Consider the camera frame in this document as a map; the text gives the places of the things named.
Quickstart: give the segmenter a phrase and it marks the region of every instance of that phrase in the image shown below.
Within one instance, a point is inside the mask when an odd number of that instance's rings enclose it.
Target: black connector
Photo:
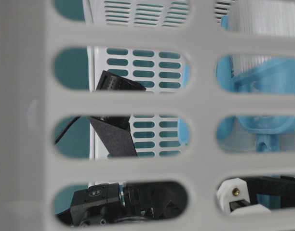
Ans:
[[[140,83],[115,75],[108,71],[103,71],[96,90],[143,90]]]

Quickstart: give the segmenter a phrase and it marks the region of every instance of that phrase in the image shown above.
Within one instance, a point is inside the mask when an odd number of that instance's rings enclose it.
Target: teal wall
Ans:
[[[82,0],[54,0],[55,8],[64,17],[84,21]]]
[[[84,21],[82,0],[55,0],[57,10],[61,15]],[[87,90],[88,60],[86,48],[68,49],[59,54],[54,63],[54,73],[57,80],[71,89]],[[54,137],[72,118],[67,118],[57,125]],[[89,122],[79,119],[57,144],[58,150],[67,157],[88,158],[89,156]],[[86,189],[87,185],[76,185],[64,188],[55,198],[54,213],[60,213],[69,208],[73,193]]]

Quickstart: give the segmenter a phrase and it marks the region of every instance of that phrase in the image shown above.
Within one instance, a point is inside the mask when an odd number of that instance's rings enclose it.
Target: ventilation slot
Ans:
[[[155,76],[155,73],[152,71],[134,71],[135,77],[145,77],[145,78],[152,78]]]
[[[136,26],[157,26],[163,6],[152,4],[137,4],[134,24]]]
[[[165,148],[165,147],[179,147],[181,144],[179,141],[162,141],[160,142],[160,147]]]
[[[154,157],[154,152],[137,152],[138,157]]]
[[[154,156],[155,153],[153,152],[153,149],[155,147],[154,143],[154,137],[155,133],[153,132],[155,123],[152,121],[149,121],[150,119],[148,117],[151,116],[140,116],[141,120],[144,120],[147,118],[147,121],[140,121],[140,122],[134,122],[134,147],[137,149],[137,151],[140,153],[138,155],[140,156]]]
[[[159,153],[161,157],[167,157],[167,156],[174,156],[174,155],[179,155],[181,152],[180,151],[162,151]]]
[[[128,76],[128,71],[127,70],[122,70],[122,69],[109,69],[108,72],[114,73],[118,76]]]
[[[145,88],[152,88],[152,87],[155,86],[155,83],[154,82],[151,82],[151,81],[136,81],[136,82],[140,83]]]
[[[153,118],[155,115],[134,115],[135,118]]]
[[[164,59],[179,59],[181,58],[181,55],[178,53],[172,53],[172,52],[159,52],[159,57]]]
[[[218,0],[215,5],[215,18],[218,23],[221,22],[221,19],[224,15],[227,15],[230,9],[230,6],[235,2],[235,0]]]
[[[127,59],[108,59],[107,64],[113,66],[127,66],[128,61]]]
[[[177,72],[160,72],[160,78],[180,78],[181,74]]]
[[[128,50],[126,49],[119,49],[119,48],[108,48],[107,49],[108,54],[113,54],[113,55],[127,55]]]
[[[105,17],[107,24],[128,25],[131,3],[121,1],[105,1]]]
[[[176,128],[177,122],[176,121],[163,121],[163,122],[160,122],[159,125],[161,128]]]
[[[162,131],[159,133],[160,137],[168,138],[168,137],[177,137],[177,131]]]
[[[139,66],[139,67],[153,67],[155,64],[153,61],[148,61],[148,60],[135,60],[134,61],[134,66]]]
[[[161,67],[161,68],[169,68],[169,69],[179,69],[181,67],[181,64],[172,63],[172,62],[160,62],[159,67]]]
[[[181,84],[174,83],[174,82],[160,82],[159,87],[160,88],[169,88],[169,89],[178,89],[181,87]]]
[[[134,54],[134,56],[141,56],[141,57],[153,57],[154,56],[153,51],[144,51],[144,50],[134,50],[133,54]]]
[[[179,27],[184,24],[189,15],[188,2],[174,1],[171,3],[162,26]]]

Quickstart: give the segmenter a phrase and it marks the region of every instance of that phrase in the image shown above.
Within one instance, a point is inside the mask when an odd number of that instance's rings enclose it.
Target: slotted white panel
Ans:
[[[108,50],[113,50],[117,52],[118,50],[123,51],[123,54],[109,54]],[[101,73],[103,70],[110,70],[112,71],[119,71],[122,70],[123,72],[127,72],[128,74],[124,77],[134,80],[134,81],[139,81],[142,84],[147,83],[148,86],[153,85],[152,87],[147,87],[147,91],[153,92],[154,94],[160,94],[163,92],[175,92],[180,89],[181,83],[182,83],[182,78],[183,78],[183,72],[185,68],[186,61],[185,59],[180,56],[179,54],[176,53],[171,53],[171,52],[166,52],[166,51],[152,51],[152,50],[136,50],[136,49],[121,49],[121,48],[106,48],[106,47],[96,47],[94,49],[94,66],[90,66],[91,69],[94,69],[94,80],[95,83],[98,83]],[[148,53],[149,56],[152,55],[152,57],[146,57],[141,55],[140,53]],[[174,58],[161,58],[164,57],[161,54],[173,54]],[[119,62],[125,62],[128,63],[127,65],[121,66],[121,65],[110,65],[108,62],[109,60],[117,61]],[[139,65],[142,61],[148,61],[153,63],[152,67],[142,67],[142,66],[135,66],[134,64],[139,61]],[[179,68],[162,68],[161,63],[166,62],[166,63],[172,63]],[[136,77],[134,73],[136,71],[148,71],[154,73],[154,77]],[[168,78],[161,78],[162,73],[168,73]],[[172,76],[171,73],[180,75],[179,78],[170,78]],[[169,83],[169,84],[175,84],[177,88],[162,88],[161,83]],[[135,128],[134,123],[136,122],[153,122],[155,124],[154,127],[152,128]],[[153,152],[155,156],[158,156],[160,152],[165,152],[165,151],[181,151],[181,147],[160,147],[160,143],[163,141],[178,141],[178,137],[174,138],[164,138],[160,137],[160,132],[161,131],[176,131],[177,132],[177,127],[173,128],[161,128],[160,123],[161,122],[175,122],[177,124],[178,118],[161,118],[159,115],[155,115],[153,118],[138,118],[131,116],[130,119],[130,124],[131,124],[131,131],[132,131],[132,136],[134,143],[138,142],[153,142],[154,147],[151,148],[137,148],[137,152]],[[144,132],[144,131],[152,131],[154,132],[155,136],[153,138],[135,138],[134,137],[134,132]],[[102,158],[102,157],[107,157],[108,152],[102,142],[100,141],[99,137],[96,136],[96,151],[95,155],[96,158]]]
[[[190,13],[189,0],[84,0],[93,23],[179,27]]]

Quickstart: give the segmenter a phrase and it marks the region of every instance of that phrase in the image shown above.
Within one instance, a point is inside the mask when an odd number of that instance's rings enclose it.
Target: black cable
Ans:
[[[80,116],[77,116],[75,118],[73,118],[68,124],[67,126],[61,131],[61,133],[56,137],[54,144],[59,143],[60,139],[62,139],[62,137],[65,135],[65,133],[68,131],[68,129],[78,120],[80,119]]]

